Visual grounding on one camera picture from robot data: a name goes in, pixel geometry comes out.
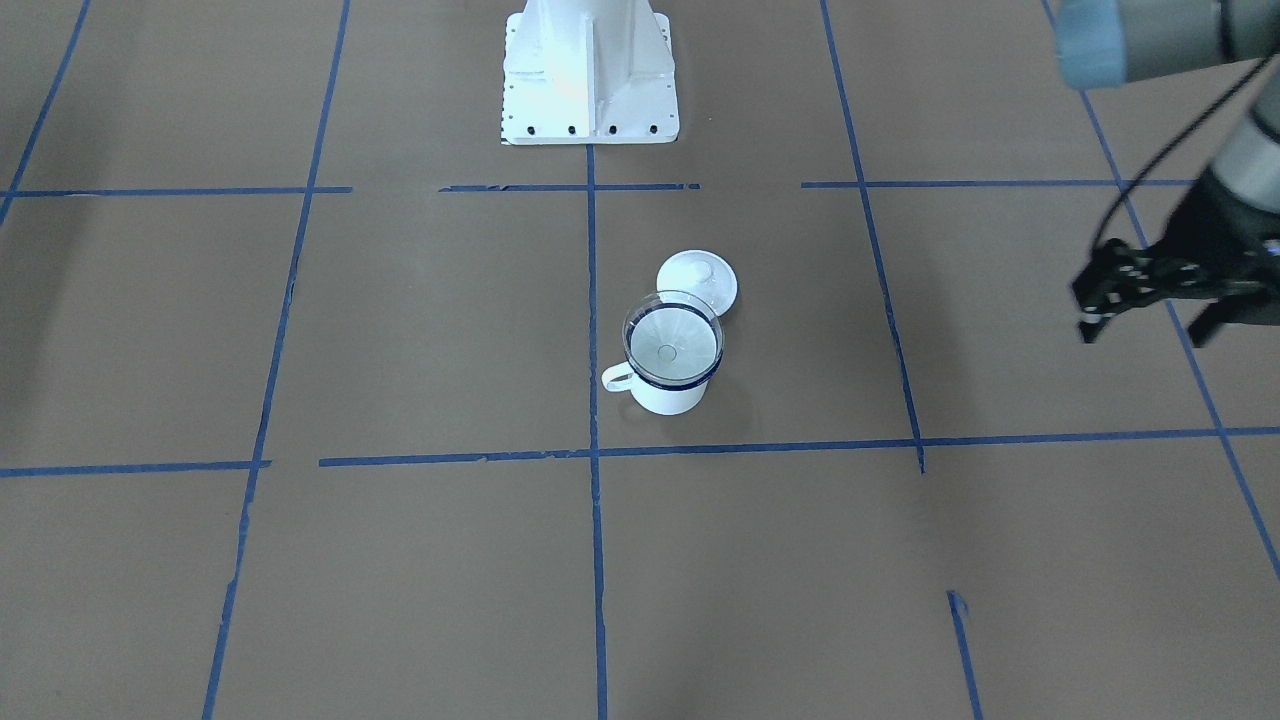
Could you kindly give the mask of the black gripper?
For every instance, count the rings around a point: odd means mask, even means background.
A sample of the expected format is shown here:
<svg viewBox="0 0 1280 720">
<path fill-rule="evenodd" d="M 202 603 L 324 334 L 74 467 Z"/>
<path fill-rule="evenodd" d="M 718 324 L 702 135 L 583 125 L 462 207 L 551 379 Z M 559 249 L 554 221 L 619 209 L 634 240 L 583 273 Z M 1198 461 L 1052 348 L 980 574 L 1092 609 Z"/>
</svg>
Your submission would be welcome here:
<svg viewBox="0 0 1280 720">
<path fill-rule="evenodd" d="M 1094 343 L 1117 315 L 1165 300 L 1204 300 L 1187 327 L 1203 348 L 1224 325 L 1279 324 L 1277 211 L 1235 196 L 1204 170 L 1143 249 L 1096 240 L 1071 283 L 1078 334 Z"/>
</svg>

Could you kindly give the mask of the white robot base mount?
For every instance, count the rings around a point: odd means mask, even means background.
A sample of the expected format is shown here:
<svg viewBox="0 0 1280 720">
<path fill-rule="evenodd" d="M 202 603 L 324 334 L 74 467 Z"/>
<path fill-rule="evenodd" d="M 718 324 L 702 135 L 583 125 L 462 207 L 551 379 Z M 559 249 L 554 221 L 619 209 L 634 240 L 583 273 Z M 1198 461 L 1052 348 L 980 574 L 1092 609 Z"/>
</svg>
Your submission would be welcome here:
<svg viewBox="0 0 1280 720">
<path fill-rule="evenodd" d="M 649 1 L 527 1 L 506 18 L 502 143 L 672 143 L 680 131 L 672 27 Z"/>
</svg>

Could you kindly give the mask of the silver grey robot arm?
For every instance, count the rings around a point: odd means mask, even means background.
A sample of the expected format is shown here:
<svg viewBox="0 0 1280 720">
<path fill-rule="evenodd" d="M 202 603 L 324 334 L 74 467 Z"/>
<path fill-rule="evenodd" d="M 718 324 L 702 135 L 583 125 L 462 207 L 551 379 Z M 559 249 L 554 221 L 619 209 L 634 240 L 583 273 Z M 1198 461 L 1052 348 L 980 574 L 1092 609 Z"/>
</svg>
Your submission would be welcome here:
<svg viewBox="0 0 1280 720">
<path fill-rule="evenodd" d="M 1275 1 L 1064 1 L 1053 27 L 1059 70 L 1076 91 L 1119 88 L 1248 61 L 1251 68 L 1170 138 L 1100 218 L 1071 282 L 1083 342 L 1124 313 L 1202 300 L 1188 325 L 1197 348 L 1225 325 L 1276 325 L 1279 120 Z M 1108 236 L 1111 220 L 1172 151 L 1258 76 L 1245 114 L 1169 215 L 1148 249 Z"/>
</svg>

